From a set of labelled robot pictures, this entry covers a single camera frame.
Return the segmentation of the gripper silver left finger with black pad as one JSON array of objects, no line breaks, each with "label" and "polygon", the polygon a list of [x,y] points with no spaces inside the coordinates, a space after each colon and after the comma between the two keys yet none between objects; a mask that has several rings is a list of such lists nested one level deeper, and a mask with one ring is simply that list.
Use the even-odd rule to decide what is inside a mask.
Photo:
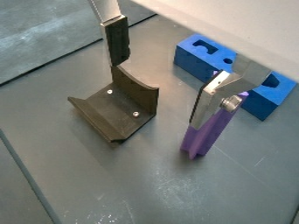
[{"label": "gripper silver left finger with black pad", "polygon": [[128,20],[122,14],[118,0],[88,0],[96,15],[112,67],[130,58]]}]

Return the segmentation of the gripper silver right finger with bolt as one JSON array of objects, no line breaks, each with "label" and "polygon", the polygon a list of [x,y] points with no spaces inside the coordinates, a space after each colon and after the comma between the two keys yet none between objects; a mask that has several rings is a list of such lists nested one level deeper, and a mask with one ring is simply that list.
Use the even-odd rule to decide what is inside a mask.
[{"label": "gripper silver right finger with bolt", "polygon": [[238,54],[233,73],[219,71],[202,86],[190,125],[198,130],[221,109],[234,112],[242,103],[238,94],[257,88],[270,74],[270,68]]}]

